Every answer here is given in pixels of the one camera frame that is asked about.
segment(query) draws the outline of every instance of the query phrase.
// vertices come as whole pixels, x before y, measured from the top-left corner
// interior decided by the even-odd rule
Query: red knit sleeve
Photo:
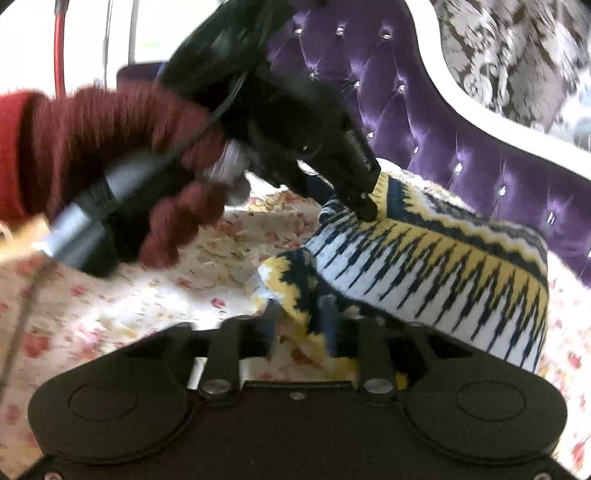
[[[30,121],[28,107],[40,96],[18,92],[0,96],[0,221],[22,222],[29,214],[22,202],[19,175],[21,131]]]

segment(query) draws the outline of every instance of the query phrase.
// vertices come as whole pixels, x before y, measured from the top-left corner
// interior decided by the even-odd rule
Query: black tool
[[[260,178],[324,200],[312,188],[318,177],[298,166],[303,161],[361,219],[374,220],[369,194],[379,164],[340,94],[309,77],[278,77],[266,61],[267,41],[292,14],[286,0],[230,0],[179,47],[158,81],[210,108],[208,125],[219,121],[243,145]],[[152,207],[194,179],[178,161],[206,128],[167,155],[143,152],[114,162],[52,225],[45,253],[98,277],[137,260]]]
[[[358,360],[356,385],[242,384],[278,311],[180,324],[49,380],[29,407],[45,457],[20,480],[574,480],[550,457],[560,393],[430,327],[337,315],[324,333]]]

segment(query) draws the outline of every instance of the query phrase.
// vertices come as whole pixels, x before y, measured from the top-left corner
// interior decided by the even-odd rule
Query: purple velvet upholstery
[[[276,72],[309,72],[337,86],[377,157],[437,182],[487,218],[542,232],[591,285],[591,182],[451,109],[424,70],[404,0],[294,3],[298,14],[269,45]]]

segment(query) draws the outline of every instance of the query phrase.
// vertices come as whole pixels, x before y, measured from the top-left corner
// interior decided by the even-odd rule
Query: finger
[[[148,268],[170,268],[178,261],[178,248],[190,243],[200,225],[210,225],[223,215],[226,189],[219,184],[186,186],[176,197],[167,197],[150,213],[150,232],[139,252]]]

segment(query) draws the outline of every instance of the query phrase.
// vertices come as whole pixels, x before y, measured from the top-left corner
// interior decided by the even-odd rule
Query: black cable
[[[35,306],[35,301],[37,299],[37,293],[43,282],[49,277],[51,272],[53,271],[57,262],[52,258],[45,257],[41,266],[36,270],[35,274],[33,275],[33,279],[29,287],[24,290],[21,308],[18,313],[17,317],[17,325],[14,330],[14,334],[10,341],[10,345],[8,347],[8,352],[6,357],[4,358],[4,365],[2,366],[2,375],[0,375],[0,406],[4,400],[4,394],[6,387],[8,385],[8,380],[10,378],[12,367],[14,366],[14,361],[17,357],[18,349],[21,346],[22,336],[25,332],[25,328],[27,327],[27,322],[33,307]]]

